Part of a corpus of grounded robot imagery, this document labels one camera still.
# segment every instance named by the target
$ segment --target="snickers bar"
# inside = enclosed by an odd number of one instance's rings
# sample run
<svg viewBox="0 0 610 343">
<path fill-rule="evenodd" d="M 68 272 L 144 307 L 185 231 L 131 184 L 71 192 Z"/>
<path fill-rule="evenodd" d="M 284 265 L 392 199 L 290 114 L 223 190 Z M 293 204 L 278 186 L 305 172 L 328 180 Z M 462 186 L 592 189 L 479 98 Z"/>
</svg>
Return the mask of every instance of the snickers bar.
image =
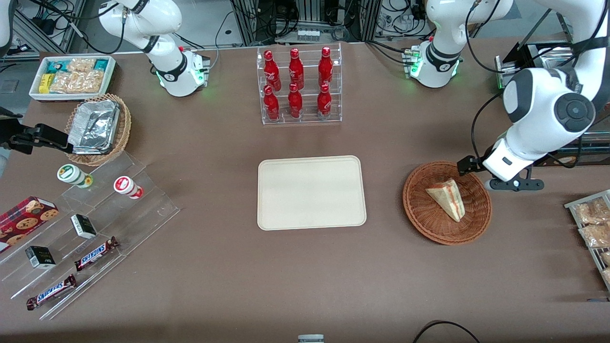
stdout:
<svg viewBox="0 0 610 343">
<path fill-rule="evenodd" d="M 114 249 L 118 245 L 117 239 L 112 236 L 109 240 L 105 241 L 104 244 L 97 247 L 95 250 L 85 255 L 82 259 L 76 261 L 74 264 L 76 265 L 76 271 L 80 272 L 87 265 L 94 263 L 100 257 L 104 256 L 108 251 Z"/>
<path fill-rule="evenodd" d="M 62 293 L 63 291 L 65 291 L 67 289 L 70 289 L 70 288 L 76 288 L 76 279 L 74 278 L 73 274 L 70 274 L 70 276 L 68 276 L 67 279 L 65 279 L 62 282 L 56 284 L 55 286 L 47 289 L 46 291 L 44 291 L 44 293 L 38 294 L 37 297 L 32 297 L 30 299 L 27 299 L 27 303 L 26 303 L 27 310 L 31 311 L 31 310 L 39 307 L 45 301 L 49 300 L 50 298 L 58 296 L 60 293 Z"/>
</svg>

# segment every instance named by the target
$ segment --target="aluminum foil container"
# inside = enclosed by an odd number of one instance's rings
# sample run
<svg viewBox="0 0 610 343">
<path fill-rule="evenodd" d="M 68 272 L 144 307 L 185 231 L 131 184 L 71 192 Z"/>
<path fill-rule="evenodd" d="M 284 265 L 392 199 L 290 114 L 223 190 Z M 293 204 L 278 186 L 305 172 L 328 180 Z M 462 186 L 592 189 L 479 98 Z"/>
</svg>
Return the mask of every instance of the aluminum foil container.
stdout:
<svg viewBox="0 0 610 343">
<path fill-rule="evenodd" d="M 112 151 L 120 105 L 112 100 L 83 103 L 74 114 L 68 143 L 74 154 L 107 154 Z"/>
</svg>

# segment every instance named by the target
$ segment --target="green and white cylinder container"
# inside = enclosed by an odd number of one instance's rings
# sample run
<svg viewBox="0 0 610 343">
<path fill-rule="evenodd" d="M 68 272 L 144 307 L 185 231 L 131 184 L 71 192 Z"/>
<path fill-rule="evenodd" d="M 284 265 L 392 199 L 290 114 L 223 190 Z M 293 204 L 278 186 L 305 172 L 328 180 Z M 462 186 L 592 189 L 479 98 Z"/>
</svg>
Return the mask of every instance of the green and white cylinder container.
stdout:
<svg viewBox="0 0 610 343">
<path fill-rule="evenodd" d="M 78 188 L 87 188 L 93 184 L 93 177 L 73 164 L 65 164 L 59 168 L 57 178 Z"/>
</svg>

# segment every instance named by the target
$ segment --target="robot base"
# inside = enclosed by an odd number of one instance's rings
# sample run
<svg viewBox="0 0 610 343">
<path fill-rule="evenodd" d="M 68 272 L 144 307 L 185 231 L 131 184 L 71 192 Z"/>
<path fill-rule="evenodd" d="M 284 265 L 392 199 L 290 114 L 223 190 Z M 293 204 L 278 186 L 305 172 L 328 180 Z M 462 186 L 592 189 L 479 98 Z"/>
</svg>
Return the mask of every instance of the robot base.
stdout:
<svg viewBox="0 0 610 343">
<path fill-rule="evenodd" d="M 412 46 L 407 54 L 403 53 L 403 62 L 413 63 L 413 65 L 404 66 L 404 73 L 407 78 L 416 79 L 426 87 L 440 88 L 448 84 L 449 80 L 458 72 L 459 61 L 456 62 L 453 69 L 445 72 L 437 71 L 436 67 L 426 57 L 428 45 L 430 45 L 430 42 L 423 42 L 420 45 Z"/>
<path fill-rule="evenodd" d="M 182 52 L 187 58 L 187 67 L 173 82 L 163 80 L 159 74 L 161 86 L 173 96 L 187 96 L 197 91 L 201 87 L 207 87 L 207 80 L 210 75 L 210 60 L 204 60 L 201 55 L 191 51 Z"/>
</svg>

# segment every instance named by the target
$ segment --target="clear acrylic shelf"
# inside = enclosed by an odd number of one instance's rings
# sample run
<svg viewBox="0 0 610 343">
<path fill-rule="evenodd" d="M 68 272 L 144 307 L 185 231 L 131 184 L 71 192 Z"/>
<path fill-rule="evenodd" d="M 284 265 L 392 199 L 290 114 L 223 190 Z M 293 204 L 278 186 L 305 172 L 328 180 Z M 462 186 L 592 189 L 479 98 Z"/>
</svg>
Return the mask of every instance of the clear acrylic shelf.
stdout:
<svg viewBox="0 0 610 343">
<path fill-rule="evenodd" d="M 91 175 L 91 187 L 70 187 L 55 201 L 61 211 L 55 221 L 38 229 L 40 232 L 35 231 L 31 236 L 36 236 L 19 247 L 13 247 L 14 251 L 0 262 L 2 287 L 11 299 L 23 302 L 24 311 L 28 298 L 74 274 L 77 288 L 33 310 L 40 319 L 51 319 L 58 315 L 180 211 L 167 194 L 153 183 L 145 167 L 125 152 L 98 167 Z M 116 193 L 112 183 L 121 175 L 131 177 L 144 188 L 144 196 L 132 200 Z M 98 232 L 94 239 L 87 240 L 76 234 L 70 220 L 76 213 L 89 217 Z M 112 236 L 120 245 L 84 270 L 76 272 L 74 262 Z M 30 245 L 48 247 L 57 265 L 49 270 L 32 268 L 24 252 Z"/>
<path fill-rule="evenodd" d="M 332 81 L 329 84 L 329 92 L 332 96 L 331 114 L 328 119 L 320 120 L 318 118 L 318 94 L 320 93 L 320 85 L 318 84 L 318 63 L 320 62 L 322 47 L 328 46 L 331 49 L 332 59 Z M 259 81 L 259 98 L 260 112 L 264 125 L 282 125 L 282 124 L 301 124 L 301 123 L 332 123 L 342 121 L 343 107 L 343 77 L 342 77 L 342 55 L 340 43 L 326 45 L 299 45 L 299 55 L 303 61 L 305 74 L 305 87 L 300 91 L 303 96 L 303 116 L 300 119 L 295 119 L 290 115 L 290 107 L 288 104 L 288 94 L 290 85 L 290 75 L 288 65 L 290 64 L 290 51 L 284 46 L 266 46 L 258 48 L 256 59 L 256 71 Z M 275 93 L 279 101 L 279 120 L 270 121 L 265 111 L 263 98 L 265 96 L 263 87 L 267 84 L 265 79 L 265 59 L 262 54 L 265 50 L 273 52 L 273 59 L 279 67 L 279 79 L 282 82 L 282 89 Z"/>
</svg>

